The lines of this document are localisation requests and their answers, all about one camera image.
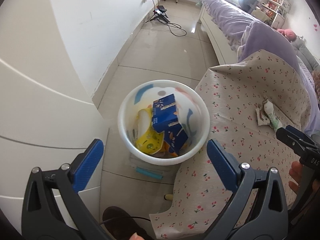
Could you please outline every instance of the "white bed frame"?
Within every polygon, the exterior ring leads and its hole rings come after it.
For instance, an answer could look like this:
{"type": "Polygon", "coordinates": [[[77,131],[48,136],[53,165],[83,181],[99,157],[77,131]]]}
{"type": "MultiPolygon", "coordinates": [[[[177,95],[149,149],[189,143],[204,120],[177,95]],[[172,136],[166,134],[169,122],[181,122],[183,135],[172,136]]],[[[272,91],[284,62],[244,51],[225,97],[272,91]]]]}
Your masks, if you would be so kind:
{"type": "Polygon", "coordinates": [[[207,31],[219,64],[227,65],[238,62],[236,51],[231,49],[227,38],[211,19],[212,17],[207,13],[204,6],[202,6],[198,22],[201,23],[207,31]]]}

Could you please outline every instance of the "purple bedding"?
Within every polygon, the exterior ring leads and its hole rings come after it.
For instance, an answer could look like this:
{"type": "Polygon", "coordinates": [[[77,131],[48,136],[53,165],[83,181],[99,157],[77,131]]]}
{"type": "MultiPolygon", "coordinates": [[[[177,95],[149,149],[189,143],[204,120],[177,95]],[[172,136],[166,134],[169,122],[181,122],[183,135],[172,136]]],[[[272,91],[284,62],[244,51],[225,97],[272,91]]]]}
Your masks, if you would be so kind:
{"type": "Polygon", "coordinates": [[[245,28],[257,20],[225,0],[201,0],[201,2],[222,32],[237,41],[241,40],[245,28]]]}
{"type": "Polygon", "coordinates": [[[320,111],[316,94],[308,77],[300,70],[296,53],[289,41],[270,26],[262,23],[225,0],[200,0],[212,21],[232,40],[238,41],[238,61],[264,49],[287,62],[300,76],[311,101],[310,121],[304,128],[308,135],[320,131],[320,111]]]}

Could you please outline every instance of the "pink hat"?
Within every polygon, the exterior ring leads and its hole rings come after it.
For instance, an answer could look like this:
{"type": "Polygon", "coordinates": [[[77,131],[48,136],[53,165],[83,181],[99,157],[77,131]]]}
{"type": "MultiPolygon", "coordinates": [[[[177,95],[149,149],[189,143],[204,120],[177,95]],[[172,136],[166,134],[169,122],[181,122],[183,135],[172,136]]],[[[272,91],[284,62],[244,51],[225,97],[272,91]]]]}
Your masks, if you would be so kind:
{"type": "Polygon", "coordinates": [[[277,29],[277,31],[280,32],[283,36],[285,36],[288,41],[295,41],[297,38],[297,35],[292,30],[277,29]]]}

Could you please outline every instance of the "finger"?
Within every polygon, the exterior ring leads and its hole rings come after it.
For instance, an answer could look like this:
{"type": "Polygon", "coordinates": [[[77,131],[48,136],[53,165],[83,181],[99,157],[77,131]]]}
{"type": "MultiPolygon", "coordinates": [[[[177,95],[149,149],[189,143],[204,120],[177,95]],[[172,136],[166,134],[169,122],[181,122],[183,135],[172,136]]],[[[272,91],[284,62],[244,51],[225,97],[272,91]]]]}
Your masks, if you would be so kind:
{"type": "Polygon", "coordinates": [[[141,236],[138,236],[137,233],[134,233],[129,240],[144,240],[144,238],[141,236]]]}
{"type": "Polygon", "coordinates": [[[300,162],[294,161],[291,164],[291,168],[294,172],[298,173],[300,177],[302,176],[302,164],[300,162]]]}
{"type": "Polygon", "coordinates": [[[289,187],[292,189],[292,191],[297,194],[299,190],[299,186],[295,184],[293,181],[289,181],[289,187]]]}
{"type": "Polygon", "coordinates": [[[320,181],[315,179],[312,183],[312,191],[317,192],[320,187],[320,181]]]}
{"type": "Polygon", "coordinates": [[[298,184],[300,183],[301,181],[301,176],[296,173],[293,169],[290,169],[289,170],[289,175],[291,176],[291,178],[293,178],[298,184]]]}

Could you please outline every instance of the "chair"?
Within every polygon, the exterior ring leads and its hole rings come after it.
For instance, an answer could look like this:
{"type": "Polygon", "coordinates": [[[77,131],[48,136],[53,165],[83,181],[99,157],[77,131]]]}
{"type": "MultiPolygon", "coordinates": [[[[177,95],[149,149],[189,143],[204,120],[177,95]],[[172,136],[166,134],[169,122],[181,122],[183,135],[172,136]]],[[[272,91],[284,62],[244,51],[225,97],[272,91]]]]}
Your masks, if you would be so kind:
{"type": "Polygon", "coordinates": [[[251,14],[258,5],[258,0],[239,0],[239,5],[241,10],[245,11],[248,14],[251,14]]]}

